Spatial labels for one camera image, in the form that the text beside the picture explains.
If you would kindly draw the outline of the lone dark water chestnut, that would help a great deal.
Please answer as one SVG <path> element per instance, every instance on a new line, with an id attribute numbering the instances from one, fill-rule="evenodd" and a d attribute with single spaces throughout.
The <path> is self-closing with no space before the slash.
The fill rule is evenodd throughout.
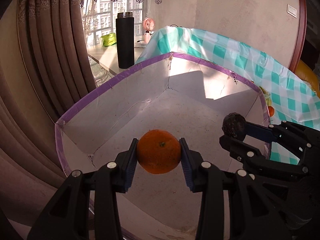
<path id="1" fill-rule="evenodd" d="M 246 120 L 238 113 L 230 113 L 223 119 L 222 130 L 224 135 L 244 141 L 246 137 Z"/>

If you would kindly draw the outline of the black thermos bottle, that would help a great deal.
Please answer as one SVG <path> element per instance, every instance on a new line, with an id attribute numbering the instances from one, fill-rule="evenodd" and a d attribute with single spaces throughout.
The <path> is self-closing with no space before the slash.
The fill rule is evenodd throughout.
<path id="1" fill-rule="evenodd" d="M 119 12 L 116 18 L 118 67 L 130 68 L 135 64 L 133 12 Z"/>

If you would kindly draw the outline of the pink desk fan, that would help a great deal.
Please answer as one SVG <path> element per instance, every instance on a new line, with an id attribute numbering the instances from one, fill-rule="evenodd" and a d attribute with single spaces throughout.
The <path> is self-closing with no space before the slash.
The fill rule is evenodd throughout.
<path id="1" fill-rule="evenodd" d="M 155 21 L 152 18 L 145 18 L 143 21 L 143 28 L 145 30 L 144 43 L 148 43 L 151 39 L 153 29 L 155 27 Z"/>

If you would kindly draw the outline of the large orange mandarin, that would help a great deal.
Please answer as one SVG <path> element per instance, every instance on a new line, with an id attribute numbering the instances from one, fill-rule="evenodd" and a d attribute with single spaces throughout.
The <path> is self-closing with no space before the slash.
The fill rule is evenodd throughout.
<path id="1" fill-rule="evenodd" d="M 165 174 L 179 165 L 181 146 L 171 133 L 153 129 L 139 139 L 137 159 L 140 166 L 150 174 Z"/>

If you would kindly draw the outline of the white wall switch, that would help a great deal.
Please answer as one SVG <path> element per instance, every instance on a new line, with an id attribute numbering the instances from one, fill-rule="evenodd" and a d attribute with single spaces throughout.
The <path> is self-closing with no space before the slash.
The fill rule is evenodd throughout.
<path id="1" fill-rule="evenodd" d="M 294 18 L 297 18 L 297 9 L 287 4 L 287 13 Z"/>

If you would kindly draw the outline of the green apple wedge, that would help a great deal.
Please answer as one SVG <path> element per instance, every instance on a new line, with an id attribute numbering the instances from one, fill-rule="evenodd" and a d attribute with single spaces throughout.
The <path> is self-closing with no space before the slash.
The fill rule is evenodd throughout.
<path id="1" fill-rule="evenodd" d="M 263 87 L 260 86 L 259 88 L 261 89 L 261 91 L 262 91 L 262 93 L 264 95 L 264 98 L 265 98 L 267 106 L 268 107 L 272 106 L 272 100 L 271 100 L 271 97 L 270 97 L 271 94 L 267 90 L 265 90 Z"/>

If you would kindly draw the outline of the brown curtain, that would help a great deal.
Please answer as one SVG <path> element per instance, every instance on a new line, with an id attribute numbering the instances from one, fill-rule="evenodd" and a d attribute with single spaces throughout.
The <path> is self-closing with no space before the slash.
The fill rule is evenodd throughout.
<path id="1" fill-rule="evenodd" d="M 65 180 L 55 122 L 96 88 L 84 0 L 1 0 L 1 209 L 32 226 Z"/>

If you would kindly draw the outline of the red wooden door frame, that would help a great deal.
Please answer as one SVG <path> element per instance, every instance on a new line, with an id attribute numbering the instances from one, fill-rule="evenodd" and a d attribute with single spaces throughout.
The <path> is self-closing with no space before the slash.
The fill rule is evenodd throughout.
<path id="1" fill-rule="evenodd" d="M 295 48 L 289 65 L 289 70 L 295 72 L 302 55 L 307 27 L 307 7 L 306 0 L 299 0 L 299 25 Z"/>

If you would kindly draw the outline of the green packet on sill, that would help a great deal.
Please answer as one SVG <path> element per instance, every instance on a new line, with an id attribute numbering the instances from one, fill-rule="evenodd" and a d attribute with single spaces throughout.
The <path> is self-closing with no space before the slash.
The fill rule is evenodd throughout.
<path id="1" fill-rule="evenodd" d="M 109 33 L 101 37 L 103 47 L 109 47 L 117 43 L 116 34 Z"/>

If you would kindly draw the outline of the teal white checkered tablecloth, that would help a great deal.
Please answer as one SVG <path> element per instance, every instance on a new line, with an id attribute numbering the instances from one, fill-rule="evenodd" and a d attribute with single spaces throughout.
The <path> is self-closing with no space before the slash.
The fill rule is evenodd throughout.
<path id="1" fill-rule="evenodd" d="M 170 52 L 210 61 L 263 87 L 271 94 L 272 124 L 290 121 L 319 129 L 319 97 L 270 55 L 209 31 L 164 27 L 152 35 L 137 62 Z"/>

